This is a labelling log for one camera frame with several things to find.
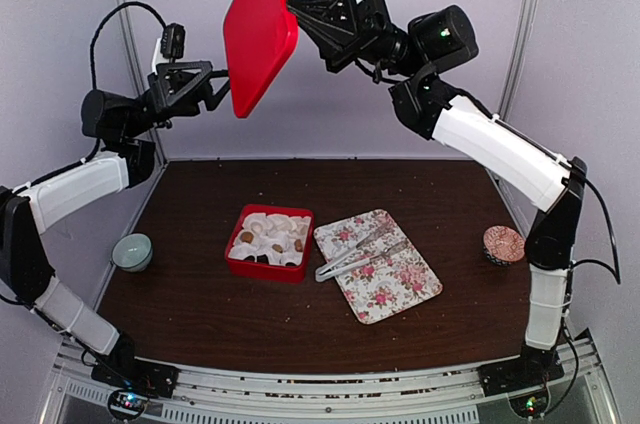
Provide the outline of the red box lid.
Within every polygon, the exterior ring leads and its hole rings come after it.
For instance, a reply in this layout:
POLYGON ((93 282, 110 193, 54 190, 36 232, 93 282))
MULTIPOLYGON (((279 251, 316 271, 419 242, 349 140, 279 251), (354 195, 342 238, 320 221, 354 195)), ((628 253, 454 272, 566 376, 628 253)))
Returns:
POLYGON ((223 23, 233 111, 246 118, 292 56, 298 42, 287 0, 232 0, 223 23))

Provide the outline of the red chocolate box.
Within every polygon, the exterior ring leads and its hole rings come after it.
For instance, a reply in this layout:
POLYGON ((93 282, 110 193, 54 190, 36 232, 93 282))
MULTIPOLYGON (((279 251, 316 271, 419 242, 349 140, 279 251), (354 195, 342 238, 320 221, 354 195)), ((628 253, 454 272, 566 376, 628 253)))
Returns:
POLYGON ((232 274, 241 277, 297 284, 304 280, 309 262, 314 215, 308 209, 271 205, 246 205, 235 224, 225 249, 224 258, 232 274), (240 234, 254 235, 251 244, 240 240, 240 234), (302 252, 294 242, 301 240, 302 252), (272 249, 283 248, 282 253, 272 249), (244 259, 255 255, 260 262, 244 259))

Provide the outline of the black white kitchen tongs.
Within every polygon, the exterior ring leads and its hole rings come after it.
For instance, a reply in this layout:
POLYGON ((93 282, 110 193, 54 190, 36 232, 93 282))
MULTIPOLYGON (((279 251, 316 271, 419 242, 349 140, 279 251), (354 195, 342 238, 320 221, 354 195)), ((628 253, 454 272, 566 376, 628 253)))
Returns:
POLYGON ((389 258, 410 245, 407 238, 386 243, 386 237, 393 237, 391 227, 383 225, 376 228, 347 250, 331 258, 315 271, 315 280, 319 283, 346 274, 358 267, 371 263, 377 258, 389 258))

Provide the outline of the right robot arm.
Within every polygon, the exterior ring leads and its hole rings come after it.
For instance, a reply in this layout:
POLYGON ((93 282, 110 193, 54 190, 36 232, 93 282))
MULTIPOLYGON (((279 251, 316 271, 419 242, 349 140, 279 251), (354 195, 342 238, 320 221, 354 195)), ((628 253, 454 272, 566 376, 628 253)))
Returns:
POLYGON ((462 152, 524 194, 537 209, 525 240, 531 272, 529 320, 518 358, 503 371, 530 386, 549 373, 564 313, 587 166, 555 154, 510 127, 469 92, 441 74, 478 53, 472 24, 457 5, 414 18, 400 30, 385 0, 287 0, 299 27, 319 49, 326 68, 374 65, 380 82, 401 75, 389 93, 398 120, 417 135, 462 152))

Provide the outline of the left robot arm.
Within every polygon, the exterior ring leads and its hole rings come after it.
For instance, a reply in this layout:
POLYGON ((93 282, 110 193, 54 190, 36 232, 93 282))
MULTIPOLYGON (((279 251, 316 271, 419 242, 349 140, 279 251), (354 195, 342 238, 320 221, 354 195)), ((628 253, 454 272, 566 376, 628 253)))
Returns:
POLYGON ((129 98, 93 84, 86 94, 82 133, 95 141, 89 155, 18 188, 1 190, 1 279, 14 294, 9 304, 38 314, 105 359, 106 373, 123 388, 137 386, 144 377, 142 363, 132 357, 131 340, 60 281, 41 237, 85 206, 149 179, 156 145, 142 134, 169 128, 176 117, 213 111, 229 92, 228 84, 219 91, 211 85, 228 77, 228 71, 216 70, 208 61, 184 61, 182 25, 161 27, 146 91, 129 98))

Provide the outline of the pale green ceramic bowl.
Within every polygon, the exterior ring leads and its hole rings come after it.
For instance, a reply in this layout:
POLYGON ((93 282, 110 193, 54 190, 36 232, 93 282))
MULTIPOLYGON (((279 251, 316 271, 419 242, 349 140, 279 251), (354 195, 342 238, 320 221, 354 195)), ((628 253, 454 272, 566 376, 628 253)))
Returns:
POLYGON ((151 239, 142 233, 121 238, 111 251, 111 263, 126 272, 142 272, 151 263, 153 246, 151 239))

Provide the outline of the floral serving tray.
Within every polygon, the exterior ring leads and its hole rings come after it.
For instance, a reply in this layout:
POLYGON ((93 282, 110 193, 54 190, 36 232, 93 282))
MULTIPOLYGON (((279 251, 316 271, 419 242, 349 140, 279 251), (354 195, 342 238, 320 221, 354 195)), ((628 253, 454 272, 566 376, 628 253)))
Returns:
MULTIPOLYGON (((408 238, 391 214, 375 209, 316 228, 313 236, 325 264, 347 250, 379 226, 389 225, 393 237, 386 243, 408 238)), ((389 258, 334 277, 357 320, 365 325, 378 323, 430 300, 443 285, 425 258, 409 240, 407 249, 389 258)))

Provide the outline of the red patterned ceramic bowl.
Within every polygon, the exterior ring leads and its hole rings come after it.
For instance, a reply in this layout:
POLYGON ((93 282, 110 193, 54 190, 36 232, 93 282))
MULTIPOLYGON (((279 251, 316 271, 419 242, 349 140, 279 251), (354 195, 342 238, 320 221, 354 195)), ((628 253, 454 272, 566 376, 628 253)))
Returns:
POLYGON ((514 229, 496 225, 483 234, 483 252, 495 265, 510 266, 525 257, 525 240, 514 229))

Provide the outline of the left aluminium frame post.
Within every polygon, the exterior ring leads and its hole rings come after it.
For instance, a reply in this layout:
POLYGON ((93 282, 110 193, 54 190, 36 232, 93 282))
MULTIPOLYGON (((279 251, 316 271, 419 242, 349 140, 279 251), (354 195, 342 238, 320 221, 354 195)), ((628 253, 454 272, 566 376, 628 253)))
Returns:
MULTIPOLYGON (((115 0, 115 3, 117 5, 120 5, 126 1, 127 0, 115 0)), ((118 13, 118 20, 125 50, 126 62, 128 65, 128 74, 131 78, 131 82, 136 94, 139 95, 145 89, 146 80, 143 77, 142 73, 141 61, 134 37, 132 19, 129 9, 120 11, 118 13)), ((160 167, 164 167, 167 164, 167 159, 158 132, 156 130, 151 130, 148 132, 148 136, 149 139, 156 144, 156 163, 160 167)))

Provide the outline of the aluminium frame post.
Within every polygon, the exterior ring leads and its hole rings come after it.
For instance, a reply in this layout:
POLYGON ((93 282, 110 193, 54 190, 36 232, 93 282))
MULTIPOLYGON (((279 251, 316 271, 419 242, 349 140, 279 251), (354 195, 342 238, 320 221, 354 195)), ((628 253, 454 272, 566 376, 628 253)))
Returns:
POLYGON ((524 69, 527 45, 533 30, 539 0, 521 0, 519 19, 516 28, 509 66, 502 89, 498 114, 508 120, 524 69))
MULTIPOLYGON (((115 0, 115 3, 117 5, 120 5, 126 1, 127 0, 115 0)), ((142 73, 141 61, 134 37, 132 19, 129 9, 120 11, 118 13, 118 20, 125 50, 126 62, 128 65, 128 74, 131 78, 131 82, 136 94, 139 95, 145 89, 146 80, 143 77, 142 73)), ((160 167, 164 167, 167 164, 167 159, 158 132, 156 130, 151 130, 148 132, 148 136, 149 139, 156 144, 156 163, 160 167)))

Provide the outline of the right aluminium frame post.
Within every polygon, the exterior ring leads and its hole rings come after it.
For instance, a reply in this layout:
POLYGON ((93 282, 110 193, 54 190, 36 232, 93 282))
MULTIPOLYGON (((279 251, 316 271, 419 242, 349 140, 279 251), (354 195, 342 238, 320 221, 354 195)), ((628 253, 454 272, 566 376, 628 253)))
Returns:
POLYGON ((533 30, 539 0, 521 0, 519 19, 516 28, 509 66, 502 89, 498 114, 508 120, 524 69, 527 45, 533 30))

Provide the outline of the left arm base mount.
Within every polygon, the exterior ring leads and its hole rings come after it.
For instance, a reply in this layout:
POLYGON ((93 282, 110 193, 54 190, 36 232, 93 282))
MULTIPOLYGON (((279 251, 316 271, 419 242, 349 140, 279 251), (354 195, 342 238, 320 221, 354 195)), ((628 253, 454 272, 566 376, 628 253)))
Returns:
POLYGON ((125 361, 125 365, 100 355, 95 355, 95 360, 91 378, 113 387, 106 407, 117 422, 132 422, 155 400, 171 398, 180 373, 175 366, 137 358, 125 361))

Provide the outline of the front aluminium rail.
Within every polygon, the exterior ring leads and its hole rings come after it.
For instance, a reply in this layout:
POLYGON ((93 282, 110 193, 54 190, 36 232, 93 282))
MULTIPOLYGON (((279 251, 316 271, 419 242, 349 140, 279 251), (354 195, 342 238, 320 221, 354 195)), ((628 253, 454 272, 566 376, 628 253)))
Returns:
MULTIPOLYGON (((485 362, 364 374, 252 373, 171 363, 171 398, 152 400, 133 423, 620 423, 591 340, 576 340, 579 373, 544 419, 520 418, 509 394, 489 396, 485 362)), ((112 388, 93 381, 81 348, 63 342, 36 423, 116 423, 106 408, 112 388)))

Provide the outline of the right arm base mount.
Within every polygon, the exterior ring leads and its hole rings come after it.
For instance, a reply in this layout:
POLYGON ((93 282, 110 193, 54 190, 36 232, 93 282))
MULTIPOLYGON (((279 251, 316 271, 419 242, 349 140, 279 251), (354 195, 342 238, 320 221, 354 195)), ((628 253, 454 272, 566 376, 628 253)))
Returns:
POLYGON ((485 397, 505 394, 521 418, 542 418, 551 407, 548 385, 564 377, 555 351, 523 349, 516 358, 481 365, 478 377, 485 397))

